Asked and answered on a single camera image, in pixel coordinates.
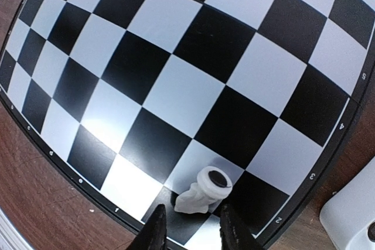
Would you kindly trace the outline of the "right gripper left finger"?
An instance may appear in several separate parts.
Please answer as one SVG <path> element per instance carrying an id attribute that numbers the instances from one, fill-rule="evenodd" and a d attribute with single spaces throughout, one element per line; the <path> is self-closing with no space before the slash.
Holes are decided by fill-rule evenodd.
<path id="1" fill-rule="evenodd" d="M 167 249 L 166 209 L 158 204 L 127 250 Z"/>

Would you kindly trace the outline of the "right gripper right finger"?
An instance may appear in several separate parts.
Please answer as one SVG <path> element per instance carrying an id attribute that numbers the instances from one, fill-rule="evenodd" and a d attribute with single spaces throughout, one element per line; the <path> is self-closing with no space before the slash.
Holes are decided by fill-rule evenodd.
<path id="1" fill-rule="evenodd" d="M 220 238 L 222 249 L 263 250 L 264 248 L 253 237 L 250 229 L 235 212 L 225 204 L 220 211 Z"/>

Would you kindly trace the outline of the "white chess knight piece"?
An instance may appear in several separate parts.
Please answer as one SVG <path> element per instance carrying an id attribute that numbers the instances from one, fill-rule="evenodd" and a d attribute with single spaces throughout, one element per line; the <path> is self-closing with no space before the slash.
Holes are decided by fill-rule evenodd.
<path id="1" fill-rule="evenodd" d="M 208 212 L 210 205 L 229 196 L 233 189 L 231 179 L 224 171 L 206 166 L 198 174 L 189 190 L 178 195 L 174 211 L 184 214 Z"/>

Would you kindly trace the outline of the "black white chessboard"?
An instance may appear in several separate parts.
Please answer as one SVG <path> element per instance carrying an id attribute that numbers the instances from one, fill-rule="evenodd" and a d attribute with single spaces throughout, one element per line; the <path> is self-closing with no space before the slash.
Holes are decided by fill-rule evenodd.
<path id="1" fill-rule="evenodd" d="M 343 146 L 374 68 L 374 0 L 23 0 L 1 100 L 36 146 L 135 230 L 220 247 L 231 205 L 263 246 Z M 230 194 L 174 211 L 206 166 Z"/>

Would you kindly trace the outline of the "white plastic tray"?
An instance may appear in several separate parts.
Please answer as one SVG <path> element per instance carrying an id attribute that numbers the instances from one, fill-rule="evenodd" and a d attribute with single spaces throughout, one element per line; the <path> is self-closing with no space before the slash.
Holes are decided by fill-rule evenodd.
<path id="1" fill-rule="evenodd" d="M 319 219 L 336 249 L 374 249 L 374 168 L 365 167 L 327 201 Z"/>

